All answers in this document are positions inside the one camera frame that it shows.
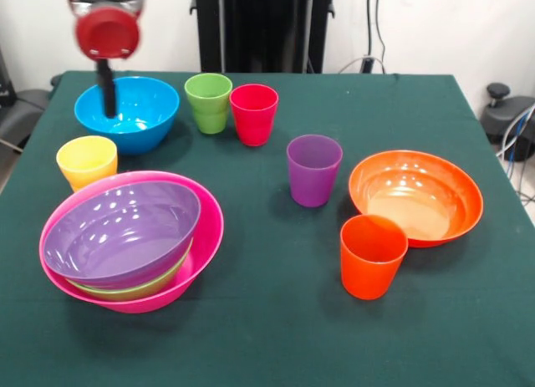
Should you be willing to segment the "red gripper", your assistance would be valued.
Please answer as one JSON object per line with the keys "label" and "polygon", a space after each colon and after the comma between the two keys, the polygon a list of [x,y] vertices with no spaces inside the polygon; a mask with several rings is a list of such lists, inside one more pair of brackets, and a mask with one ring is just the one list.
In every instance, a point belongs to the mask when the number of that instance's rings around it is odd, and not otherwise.
{"label": "red gripper", "polygon": [[97,81],[103,95],[104,114],[117,115],[113,71],[107,59],[127,59],[140,41],[138,17],[123,8],[98,7],[78,17],[75,36],[80,50],[96,62]]}

